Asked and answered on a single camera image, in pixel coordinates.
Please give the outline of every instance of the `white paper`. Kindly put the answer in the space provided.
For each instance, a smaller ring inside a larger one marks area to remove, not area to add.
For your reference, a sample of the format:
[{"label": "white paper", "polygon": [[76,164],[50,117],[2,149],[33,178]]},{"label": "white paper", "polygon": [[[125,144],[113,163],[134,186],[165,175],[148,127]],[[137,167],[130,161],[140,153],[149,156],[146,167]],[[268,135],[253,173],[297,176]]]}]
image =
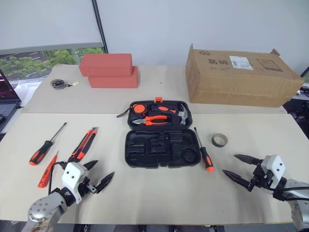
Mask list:
[{"label": "white paper", "polygon": [[234,69],[247,69],[247,70],[253,70],[252,66],[250,65],[250,62],[246,57],[234,57],[230,56],[230,60],[232,62]]}]

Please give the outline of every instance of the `cardboard box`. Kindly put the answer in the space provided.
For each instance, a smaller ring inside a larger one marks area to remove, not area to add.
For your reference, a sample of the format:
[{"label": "cardboard box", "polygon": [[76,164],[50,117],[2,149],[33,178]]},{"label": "cardboard box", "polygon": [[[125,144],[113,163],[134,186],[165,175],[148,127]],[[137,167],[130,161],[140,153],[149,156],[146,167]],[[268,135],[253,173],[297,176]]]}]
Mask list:
[{"label": "cardboard box", "polygon": [[90,76],[88,81],[92,88],[137,88],[138,67],[132,69],[131,76]]},{"label": "cardboard box", "polygon": [[271,53],[193,49],[186,64],[190,102],[279,107],[304,80]]},{"label": "cardboard box", "polygon": [[83,76],[131,76],[131,54],[85,54],[79,69]]}]

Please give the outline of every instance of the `black tool case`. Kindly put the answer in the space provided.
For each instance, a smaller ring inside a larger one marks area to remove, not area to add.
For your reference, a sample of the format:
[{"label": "black tool case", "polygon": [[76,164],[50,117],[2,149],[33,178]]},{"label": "black tool case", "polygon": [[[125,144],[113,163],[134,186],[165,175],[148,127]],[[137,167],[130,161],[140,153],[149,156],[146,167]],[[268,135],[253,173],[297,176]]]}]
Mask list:
[{"label": "black tool case", "polygon": [[[178,116],[183,108],[187,111],[185,121]],[[157,168],[160,165],[177,168],[194,166],[200,162],[197,137],[189,129],[192,116],[185,102],[135,101],[129,109],[127,123],[132,130],[126,135],[125,145],[125,157],[129,166]],[[134,120],[157,115],[167,117],[153,121],[163,124],[146,126],[144,123],[133,123]]]}]

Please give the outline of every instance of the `hammer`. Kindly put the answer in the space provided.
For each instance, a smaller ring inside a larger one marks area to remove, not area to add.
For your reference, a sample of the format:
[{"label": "hammer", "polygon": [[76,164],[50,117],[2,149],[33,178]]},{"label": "hammer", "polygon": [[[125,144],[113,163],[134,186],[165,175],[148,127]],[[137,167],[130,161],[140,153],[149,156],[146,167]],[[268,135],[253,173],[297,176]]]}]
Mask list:
[{"label": "hammer", "polygon": [[160,111],[167,115],[178,115],[181,118],[180,124],[185,125],[185,120],[188,118],[188,112],[183,104],[180,105],[183,108],[183,111],[178,111],[178,113],[174,109],[171,110],[165,106],[157,106],[157,105],[152,105],[151,111]]}]

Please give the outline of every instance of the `window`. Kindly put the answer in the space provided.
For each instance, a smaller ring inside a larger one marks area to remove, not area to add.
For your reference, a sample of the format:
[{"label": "window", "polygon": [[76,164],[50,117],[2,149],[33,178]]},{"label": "window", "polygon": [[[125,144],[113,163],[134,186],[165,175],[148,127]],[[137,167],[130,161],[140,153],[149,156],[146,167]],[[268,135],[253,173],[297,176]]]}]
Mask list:
[{"label": "window", "polygon": [[12,84],[31,82],[46,77],[56,64],[79,64],[85,54],[99,53],[101,47],[7,54],[0,56],[0,69]]}]

